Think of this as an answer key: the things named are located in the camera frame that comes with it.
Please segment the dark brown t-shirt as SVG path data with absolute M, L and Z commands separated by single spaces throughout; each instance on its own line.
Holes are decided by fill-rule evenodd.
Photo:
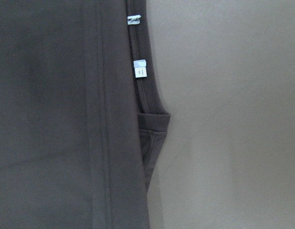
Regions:
M 0 229 L 148 229 L 170 115 L 144 0 L 0 0 Z

